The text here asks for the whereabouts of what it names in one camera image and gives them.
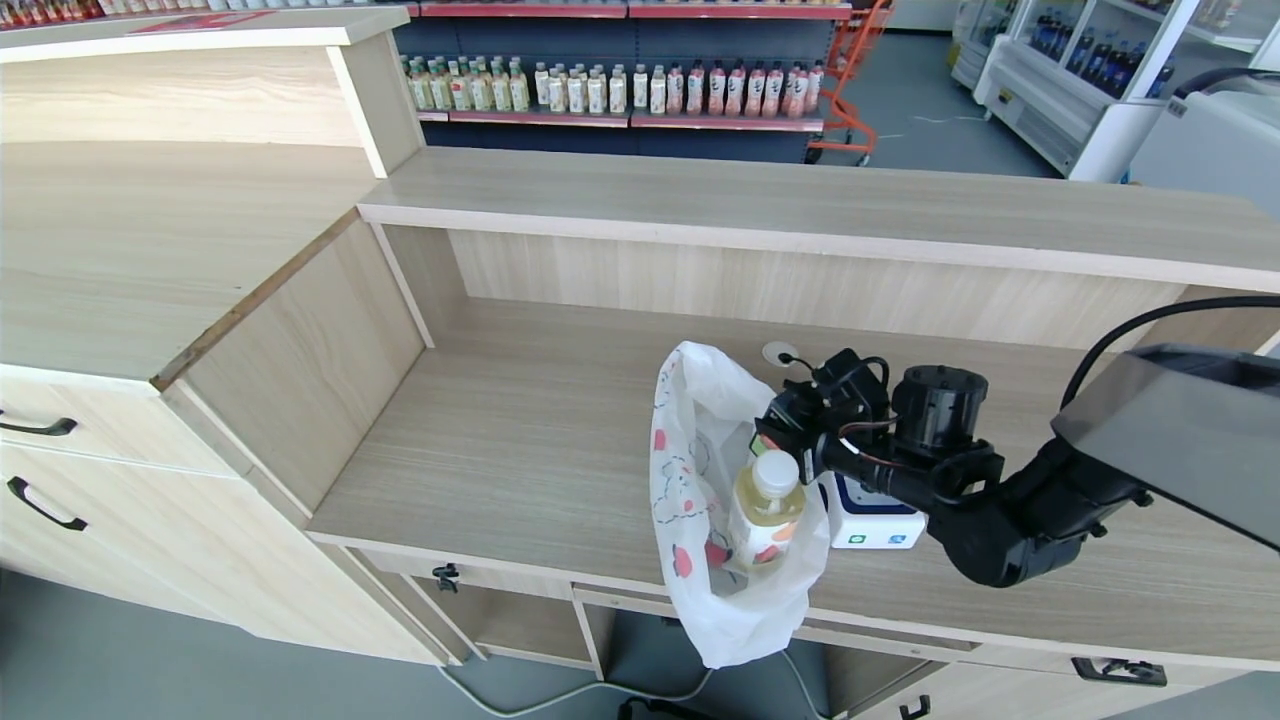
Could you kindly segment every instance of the orange shopping cart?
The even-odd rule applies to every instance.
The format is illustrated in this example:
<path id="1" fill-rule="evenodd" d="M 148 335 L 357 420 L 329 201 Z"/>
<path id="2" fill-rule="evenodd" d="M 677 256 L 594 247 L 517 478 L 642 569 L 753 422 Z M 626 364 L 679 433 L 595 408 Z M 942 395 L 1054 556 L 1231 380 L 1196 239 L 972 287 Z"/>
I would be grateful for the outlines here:
<path id="1" fill-rule="evenodd" d="M 827 68 L 836 76 L 836 87 L 822 91 L 831 110 L 822 135 L 815 135 L 809 141 L 809 151 L 804 159 L 806 165 L 817 164 L 826 150 L 861 152 L 859 167 L 870 161 L 872 151 L 876 150 L 876 131 L 858 119 L 858 106 L 842 95 L 845 85 L 858 76 L 858 69 L 867 61 L 892 14 L 893 0 L 855 0 L 849 19 L 836 22 L 836 35 L 827 53 Z M 831 140 L 841 136 L 842 141 Z"/>

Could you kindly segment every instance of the gray floor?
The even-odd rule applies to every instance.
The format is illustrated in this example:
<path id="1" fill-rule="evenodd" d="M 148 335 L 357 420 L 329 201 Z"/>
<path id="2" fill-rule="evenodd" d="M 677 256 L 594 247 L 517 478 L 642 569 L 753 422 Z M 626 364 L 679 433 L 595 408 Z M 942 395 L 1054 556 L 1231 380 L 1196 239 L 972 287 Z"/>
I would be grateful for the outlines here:
<path id="1" fill-rule="evenodd" d="M 849 87 L 881 133 L 877 168 L 1056 177 L 1038 155 L 947 76 L 948 40 L 886 36 Z M 827 152 L 823 164 L 856 156 Z M 611 679 L 653 692 L 691 688 L 701 669 L 678 628 L 627 616 Z M 794 643 L 824 702 L 820 652 Z M 588 673 L 494 659 L 453 670 L 489 702 L 521 707 L 590 682 Z M 526 715 L 612 720 L 625 696 L 596 689 Z M 691 707 L 733 720 L 810 719 L 778 657 L 712 676 Z M 4 720 L 480 720 L 430 667 L 288 646 L 236 628 L 170 615 L 13 575 L 0 585 L 0 717 Z M 636 712 L 637 720 L 645 714 Z M 1123 720 L 1280 717 L 1280 675 L 1254 674 L 1121 716 Z"/>

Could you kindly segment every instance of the plastic bag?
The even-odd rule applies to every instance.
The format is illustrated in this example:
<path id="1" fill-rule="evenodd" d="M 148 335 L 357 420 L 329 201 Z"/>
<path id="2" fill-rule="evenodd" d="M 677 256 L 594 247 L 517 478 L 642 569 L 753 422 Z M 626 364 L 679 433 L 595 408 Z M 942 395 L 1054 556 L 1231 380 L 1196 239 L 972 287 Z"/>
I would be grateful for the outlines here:
<path id="1" fill-rule="evenodd" d="M 727 537 L 733 479 L 751 457 L 754 419 L 769 386 L 719 350 L 682 342 L 658 374 L 649 495 L 662 574 L 707 667 L 740 665 L 787 647 L 809 610 L 809 588 L 831 546 L 818 486 L 791 544 L 764 565 L 733 557 Z"/>

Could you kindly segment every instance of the white bottle cap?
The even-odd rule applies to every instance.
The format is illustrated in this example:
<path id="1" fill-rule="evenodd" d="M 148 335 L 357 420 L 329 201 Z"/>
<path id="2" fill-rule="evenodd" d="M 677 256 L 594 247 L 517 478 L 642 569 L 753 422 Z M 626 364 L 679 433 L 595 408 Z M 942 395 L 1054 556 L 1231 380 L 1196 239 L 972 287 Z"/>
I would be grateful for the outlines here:
<path id="1" fill-rule="evenodd" d="M 769 450 L 755 459 L 755 465 L 751 465 L 751 479 L 755 480 L 755 489 L 760 495 L 781 500 L 800 483 L 800 465 L 790 454 Z"/>

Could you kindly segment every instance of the drawer handle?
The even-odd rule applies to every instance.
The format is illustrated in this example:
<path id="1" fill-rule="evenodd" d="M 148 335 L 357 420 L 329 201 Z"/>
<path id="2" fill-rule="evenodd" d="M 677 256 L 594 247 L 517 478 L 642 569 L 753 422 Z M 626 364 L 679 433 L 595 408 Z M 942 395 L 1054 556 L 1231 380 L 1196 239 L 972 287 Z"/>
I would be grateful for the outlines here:
<path id="1" fill-rule="evenodd" d="M 0 415 L 4 415 L 4 410 L 0 410 Z M 70 432 L 76 429 L 76 425 L 78 424 L 79 423 L 72 420 L 70 418 L 59 418 L 54 420 L 52 425 L 46 425 L 44 428 L 24 428 L 22 425 L 10 425 L 9 423 L 0 423 L 0 429 L 14 430 L 19 433 L 31 433 L 33 436 L 61 437 L 65 434 L 70 434 Z"/>
<path id="2" fill-rule="evenodd" d="M 1151 662 L 1130 662 L 1128 660 L 1108 660 L 1100 670 L 1091 657 L 1073 657 L 1075 674 L 1097 683 L 1125 683 L 1129 685 L 1148 685 L 1162 688 L 1169 684 L 1164 665 Z"/>
<path id="3" fill-rule="evenodd" d="M 458 568 L 454 564 L 449 562 L 431 570 L 431 577 L 435 578 L 435 587 L 440 592 L 458 592 L 458 583 L 453 582 L 458 577 Z"/>
<path id="4" fill-rule="evenodd" d="M 77 533 L 88 527 L 88 523 L 81 520 L 79 518 L 73 518 L 67 521 L 59 520 L 58 518 L 54 518 L 51 514 L 46 512 L 44 507 L 32 502 L 31 498 L 27 497 L 27 488 L 31 487 L 31 483 L 19 478 L 18 475 L 9 478 L 9 482 L 5 484 L 9 486 L 9 491 L 13 492 L 13 495 L 17 496 L 18 500 L 26 502 L 28 507 L 47 518 L 50 523 L 54 523 L 60 528 L 67 528 L 68 530 L 73 530 Z"/>
<path id="5" fill-rule="evenodd" d="M 929 702 L 929 696 L 920 696 L 920 708 L 911 712 L 905 705 L 897 706 L 897 714 L 902 716 L 902 720 L 919 720 L 933 710 L 933 703 Z"/>

